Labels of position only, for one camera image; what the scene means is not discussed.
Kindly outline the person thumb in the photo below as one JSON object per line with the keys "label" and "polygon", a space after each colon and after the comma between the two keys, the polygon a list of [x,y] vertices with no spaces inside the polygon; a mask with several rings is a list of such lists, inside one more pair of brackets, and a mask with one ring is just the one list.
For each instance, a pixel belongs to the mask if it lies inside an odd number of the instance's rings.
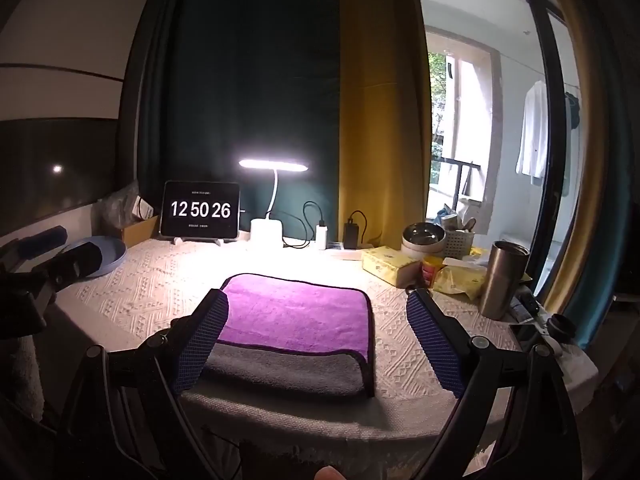
{"label": "person thumb", "polygon": [[334,467],[325,466],[314,475],[314,480],[346,480],[346,478]]}

